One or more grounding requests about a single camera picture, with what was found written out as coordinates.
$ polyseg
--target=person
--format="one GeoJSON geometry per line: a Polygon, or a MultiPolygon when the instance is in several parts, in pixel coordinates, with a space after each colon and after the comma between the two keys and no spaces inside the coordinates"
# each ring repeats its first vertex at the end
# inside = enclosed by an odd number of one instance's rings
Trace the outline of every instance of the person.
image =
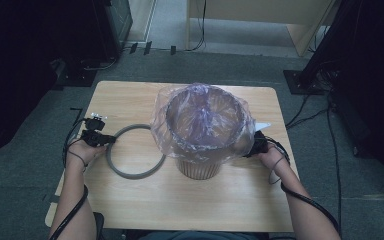
{"type": "MultiPolygon", "coordinates": [[[[290,190],[311,198],[299,181],[294,171],[274,145],[269,143],[267,153],[259,153],[258,158],[269,169],[280,177],[282,183],[290,190]]],[[[68,149],[64,185],[60,201],[55,213],[49,236],[58,228],[64,218],[74,208],[84,192],[83,172],[97,155],[104,153],[105,146],[90,147],[83,140],[74,142],[68,149]]],[[[292,219],[292,226],[297,239],[340,239],[340,236],[329,219],[313,206],[286,194],[292,219]]],[[[86,200],[73,219],[67,224],[58,239],[96,239],[96,223],[89,202],[86,200]]],[[[255,236],[231,233],[199,233],[196,239],[257,239],[255,236]]],[[[142,239],[193,239],[194,234],[188,232],[152,232],[142,239]]]]}

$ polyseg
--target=clear plastic wrap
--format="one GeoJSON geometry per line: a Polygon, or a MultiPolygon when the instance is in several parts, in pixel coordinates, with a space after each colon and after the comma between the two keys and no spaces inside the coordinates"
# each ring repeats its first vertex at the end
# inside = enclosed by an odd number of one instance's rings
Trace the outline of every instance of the clear plastic wrap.
{"type": "Polygon", "coordinates": [[[160,90],[151,132],[167,156],[192,164],[221,164],[249,153],[255,120],[245,100],[194,83],[160,90]]]}

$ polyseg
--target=hand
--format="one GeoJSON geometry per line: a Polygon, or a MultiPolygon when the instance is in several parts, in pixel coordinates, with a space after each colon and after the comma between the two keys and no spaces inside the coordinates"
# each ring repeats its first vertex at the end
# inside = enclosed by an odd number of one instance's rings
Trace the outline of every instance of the hand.
{"type": "Polygon", "coordinates": [[[284,156],[282,155],[282,153],[279,152],[279,150],[276,149],[273,143],[269,143],[268,149],[269,151],[267,153],[259,153],[258,158],[261,160],[264,166],[266,166],[270,170],[273,170],[276,162],[284,156]]]}
{"type": "Polygon", "coordinates": [[[71,142],[70,147],[68,148],[67,165],[72,161],[76,161],[83,165],[82,160],[84,161],[84,164],[88,165],[90,162],[92,162],[93,159],[96,158],[96,156],[104,153],[105,150],[106,150],[105,146],[91,147],[87,145],[87,143],[83,140],[74,139],[71,142]]]}

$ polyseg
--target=forearm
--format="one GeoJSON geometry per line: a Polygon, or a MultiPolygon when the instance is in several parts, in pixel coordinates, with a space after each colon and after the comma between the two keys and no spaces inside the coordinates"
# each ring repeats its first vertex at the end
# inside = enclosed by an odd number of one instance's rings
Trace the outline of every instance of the forearm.
{"type": "MultiPolygon", "coordinates": [[[[67,158],[64,172],[64,185],[58,203],[57,211],[51,226],[50,235],[58,228],[64,218],[73,210],[84,194],[83,165],[74,156],[67,158]]],[[[96,225],[88,200],[84,202],[73,219],[61,233],[58,239],[95,239],[96,225]]]]}
{"type": "MultiPolygon", "coordinates": [[[[286,161],[277,168],[282,183],[293,192],[311,198],[286,161]]],[[[340,239],[330,220],[310,204],[286,194],[297,239],[340,239]]]]}

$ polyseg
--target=rubber ring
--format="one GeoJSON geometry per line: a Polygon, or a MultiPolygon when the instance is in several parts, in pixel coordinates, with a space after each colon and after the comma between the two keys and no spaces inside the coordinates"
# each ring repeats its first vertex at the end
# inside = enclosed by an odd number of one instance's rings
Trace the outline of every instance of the rubber ring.
{"type": "MultiPolygon", "coordinates": [[[[130,130],[133,130],[133,129],[139,129],[139,128],[142,128],[142,129],[149,129],[151,130],[151,126],[149,125],[146,125],[146,124],[133,124],[133,125],[130,125],[130,126],[127,126],[123,129],[121,129],[120,131],[118,131],[114,137],[115,138],[118,138],[120,137],[123,133],[127,132],[127,131],[130,131],[130,130]]],[[[131,180],[138,180],[138,179],[143,179],[143,178],[146,178],[146,177],[149,177],[151,176],[153,173],[155,173],[164,163],[164,160],[165,160],[165,155],[163,154],[163,156],[161,157],[160,161],[157,163],[157,165],[155,165],[153,168],[151,168],[150,170],[146,171],[146,172],[143,172],[143,173],[138,173],[138,174],[129,174],[129,173],[124,173],[120,170],[118,170],[112,160],[111,160],[111,149],[112,149],[112,146],[114,144],[113,143],[110,143],[108,144],[107,146],[107,162],[108,164],[110,165],[110,168],[112,170],[114,170],[115,173],[117,173],[118,175],[120,175],[121,177],[123,178],[127,178],[127,179],[131,179],[131,180]]]]}

